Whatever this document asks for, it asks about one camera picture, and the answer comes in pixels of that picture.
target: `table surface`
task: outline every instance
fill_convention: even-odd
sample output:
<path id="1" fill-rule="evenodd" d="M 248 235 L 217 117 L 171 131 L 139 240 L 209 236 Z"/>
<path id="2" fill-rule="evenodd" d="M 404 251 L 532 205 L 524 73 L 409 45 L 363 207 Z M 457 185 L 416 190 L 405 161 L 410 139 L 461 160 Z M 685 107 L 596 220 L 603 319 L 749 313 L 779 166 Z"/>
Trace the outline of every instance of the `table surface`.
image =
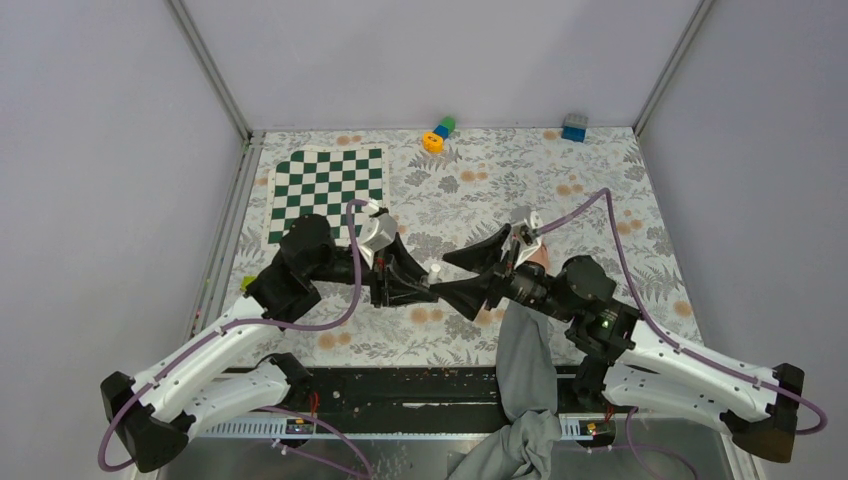
<path id="1" fill-rule="evenodd" d="M 630 128 L 591 128 L 585 143 L 559 138 L 552 129 L 458 129 L 442 154 L 421 148 L 423 130 L 279 132 L 265 137 L 250 194 L 224 305 L 240 294 L 245 276 L 271 262 L 263 250 L 268 172 L 307 146 L 388 148 L 389 207 L 404 244 L 425 268 L 445 252 L 488 237 L 510 212 L 530 205 L 548 223 L 609 187 L 634 279 L 652 315 L 685 338 L 700 334 L 681 280 L 671 241 Z M 633 304 L 624 283 L 604 202 L 545 237 L 553 268 L 590 254 L 619 284 L 617 296 Z M 443 279 L 469 276 L 442 264 Z M 323 300 L 299 323 L 335 320 L 347 308 L 352 288 L 318 284 Z M 353 317 L 329 332 L 280 332 L 242 356 L 234 366 L 254 366 L 269 353 L 292 352 L 306 366 L 493 365 L 500 319 L 497 309 L 469 322 L 448 305 L 373 308 L 365 294 Z M 558 364 L 583 357 L 551 320 L 551 351 Z"/>

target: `small white object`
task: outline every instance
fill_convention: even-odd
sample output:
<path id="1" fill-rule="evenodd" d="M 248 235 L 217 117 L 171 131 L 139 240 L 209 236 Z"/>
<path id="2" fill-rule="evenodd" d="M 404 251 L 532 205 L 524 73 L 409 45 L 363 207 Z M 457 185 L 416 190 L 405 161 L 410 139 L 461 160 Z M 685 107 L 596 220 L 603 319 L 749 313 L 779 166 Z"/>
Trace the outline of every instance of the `small white object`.
<path id="1" fill-rule="evenodd" d="M 433 285 L 439 281 L 439 274 L 442 273 L 442 266 L 438 263 L 430 265 L 430 273 L 427 274 L 427 283 Z"/>
<path id="2" fill-rule="evenodd" d="M 380 209 L 380 204 L 376 200 L 369 200 L 368 205 L 362 207 L 362 210 L 373 215 Z M 374 266 L 374 255 L 388 247 L 395 241 L 397 234 L 397 221 L 388 213 L 384 213 L 378 217 L 368 217 L 368 220 L 362 225 L 362 231 L 356 239 L 359 246 L 359 253 L 369 267 Z"/>
<path id="3" fill-rule="evenodd" d="M 521 231 L 521 227 L 528 226 L 532 230 L 536 230 L 542 226 L 542 217 L 539 212 L 532 210 L 530 207 L 519 207 L 512 211 L 511 222 L 513 234 Z M 521 236 L 518 237 L 521 241 L 521 249 L 518 251 L 518 259 L 515 266 L 519 266 L 527 261 L 537 250 L 542 248 L 542 236 L 539 235 L 533 240 L 533 243 L 526 244 Z M 504 243 L 504 249 L 509 248 L 509 242 Z"/>
<path id="4" fill-rule="evenodd" d="M 375 213 L 380 211 L 380 202 L 378 200 L 374 200 L 373 198 L 369 198 L 368 205 L 363 206 L 362 211 L 367 213 L 368 215 L 374 215 Z"/>

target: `blue lego block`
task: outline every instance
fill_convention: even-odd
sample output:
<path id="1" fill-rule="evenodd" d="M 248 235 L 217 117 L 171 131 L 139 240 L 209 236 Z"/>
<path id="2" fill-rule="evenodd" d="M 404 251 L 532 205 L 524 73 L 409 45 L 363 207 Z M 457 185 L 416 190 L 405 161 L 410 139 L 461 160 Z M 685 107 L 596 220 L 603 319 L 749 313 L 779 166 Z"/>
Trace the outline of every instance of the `blue lego block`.
<path id="1" fill-rule="evenodd" d="M 583 142 L 586 140 L 586 129 L 565 126 L 562 127 L 562 138 L 572 142 Z"/>
<path id="2" fill-rule="evenodd" d="M 433 133 L 446 139 L 448 138 L 448 135 L 450 135 L 450 130 L 448 130 L 448 127 L 444 125 L 439 125 L 435 130 L 433 130 Z"/>

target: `chessboard mat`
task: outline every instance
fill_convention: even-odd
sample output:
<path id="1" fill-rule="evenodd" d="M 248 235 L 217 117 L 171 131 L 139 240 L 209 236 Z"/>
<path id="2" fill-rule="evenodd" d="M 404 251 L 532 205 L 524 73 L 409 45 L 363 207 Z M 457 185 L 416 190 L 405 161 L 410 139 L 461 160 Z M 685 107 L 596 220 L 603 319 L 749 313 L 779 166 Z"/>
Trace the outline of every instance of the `chessboard mat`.
<path id="1" fill-rule="evenodd" d="M 348 245 L 345 207 L 354 198 L 388 206 L 388 150 L 385 145 L 355 149 L 305 146 L 268 173 L 262 246 L 274 249 L 295 219 L 308 213 L 327 217 L 338 245 Z M 356 234 L 367 215 L 354 216 Z"/>

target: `gray wall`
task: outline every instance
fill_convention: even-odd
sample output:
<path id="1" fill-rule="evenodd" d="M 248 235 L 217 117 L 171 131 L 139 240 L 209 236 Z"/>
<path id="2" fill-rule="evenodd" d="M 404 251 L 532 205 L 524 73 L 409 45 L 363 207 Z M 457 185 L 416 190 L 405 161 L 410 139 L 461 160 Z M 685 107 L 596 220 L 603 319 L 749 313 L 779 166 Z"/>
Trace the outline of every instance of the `gray wall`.
<path id="1" fill-rule="evenodd" d="M 0 477 L 120 478 L 99 383 L 183 339 L 240 140 L 163 1 L 5 2 L 0 58 Z"/>
<path id="2" fill-rule="evenodd" d="M 718 1 L 642 138 L 705 339 L 802 367 L 830 414 L 772 480 L 848 466 L 846 24 L 842 0 Z"/>
<path id="3" fill-rule="evenodd" d="M 187 0 L 265 129 L 632 125 L 697 0 Z"/>

